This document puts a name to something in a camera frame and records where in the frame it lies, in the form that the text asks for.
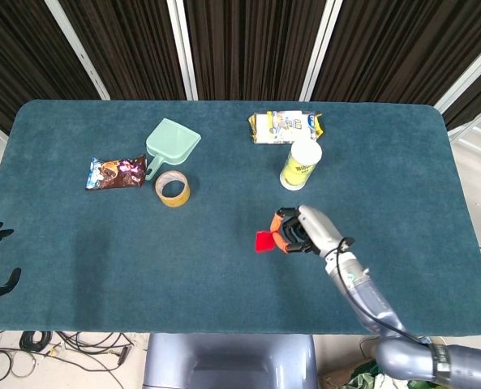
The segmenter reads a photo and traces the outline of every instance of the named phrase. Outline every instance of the masking tape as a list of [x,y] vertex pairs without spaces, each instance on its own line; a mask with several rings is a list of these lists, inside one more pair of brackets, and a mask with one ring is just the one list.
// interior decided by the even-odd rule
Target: masking tape
[[[163,188],[169,182],[180,181],[184,184],[183,190],[175,197],[166,197],[162,194]],[[156,181],[156,193],[159,199],[167,205],[168,207],[180,207],[184,205],[186,201],[190,198],[190,186],[188,185],[188,180],[186,176],[177,170],[170,170],[164,172]]]

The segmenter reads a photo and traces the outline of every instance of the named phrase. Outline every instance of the dark curtain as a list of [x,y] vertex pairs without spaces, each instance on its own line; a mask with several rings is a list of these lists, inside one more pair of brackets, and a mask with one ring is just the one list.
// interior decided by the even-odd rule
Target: dark curtain
[[0,129],[33,99],[99,99],[44,0],[0,0]]
[[313,100],[434,105],[481,53],[481,0],[345,0]]
[[200,100],[297,100],[325,0],[186,0]]
[[186,99],[166,0],[60,3],[111,99]]
[[470,122],[481,113],[481,75],[444,112],[449,130]]

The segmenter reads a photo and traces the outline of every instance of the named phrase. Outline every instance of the table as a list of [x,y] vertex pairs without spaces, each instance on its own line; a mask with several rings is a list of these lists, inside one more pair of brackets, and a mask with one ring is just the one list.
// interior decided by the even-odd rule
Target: table
[[[268,109],[323,113],[324,158],[302,190],[279,182],[290,145],[251,141],[248,116]],[[176,167],[185,206],[164,206],[153,182],[84,189],[92,156],[144,153],[162,118],[202,135]],[[255,254],[256,231],[299,204],[355,238],[409,329],[481,333],[481,255],[437,111],[274,101],[27,103],[0,168],[0,220],[15,229],[0,284],[22,268],[0,329],[364,333],[319,257]]]

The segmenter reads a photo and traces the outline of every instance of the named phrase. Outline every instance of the yellow container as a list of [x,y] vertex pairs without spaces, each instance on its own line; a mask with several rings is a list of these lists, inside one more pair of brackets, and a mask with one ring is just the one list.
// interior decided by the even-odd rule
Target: yellow container
[[281,184],[288,190],[302,189],[321,160],[321,155],[321,147],[315,140],[300,139],[294,142],[280,173]]

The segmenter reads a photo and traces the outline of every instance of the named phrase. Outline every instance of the white floor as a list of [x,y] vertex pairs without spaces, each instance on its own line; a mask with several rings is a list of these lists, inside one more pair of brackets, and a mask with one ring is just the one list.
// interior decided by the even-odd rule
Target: white floor
[[[472,139],[481,145],[481,139]],[[0,143],[0,158],[2,157],[3,144]],[[467,206],[475,227],[476,234],[481,246],[481,154],[457,143],[453,145],[453,153],[457,162],[458,172],[462,180],[462,186],[466,196]],[[8,331],[0,336],[0,346],[18,347],[20,332]],[[101,339],[101,335],[91,334],[91,338]],[[125,388],[141,388],[143,380],[144,359],[146,352],[146,339],[148,336],[137,335],[137,346],[131,351],[127,361],[114,373]],[[361,358],[359,342],[362,336],[315,336],[316,358],[321,371],[331,370],[340,365],[357,361]],[[445,338],[447,343],[458,343],[481,348],[481,336],[469,336],[466,338]],[[368,351],[368,344],[363,346]],[[66,357],[89,368],[97,369],[96,363],[90,359],[67,352]],[[101,359],[109,368],[115,366],[116,356],[104,356]],[[30,368],[30,361],[25,356],[15,361],[15,372],[25,374]],[[7,364],[0,357],[0,373],[6,370]],[[9,376],[0,382],[0,389],[19,387],[22,389],[40,389],[54,387],[57,389],[67,388],[119,388],[114,379],[107,373],[87,373],[66,363],[45,359],[39,360],[35,371],[28,378],[15,378]]]

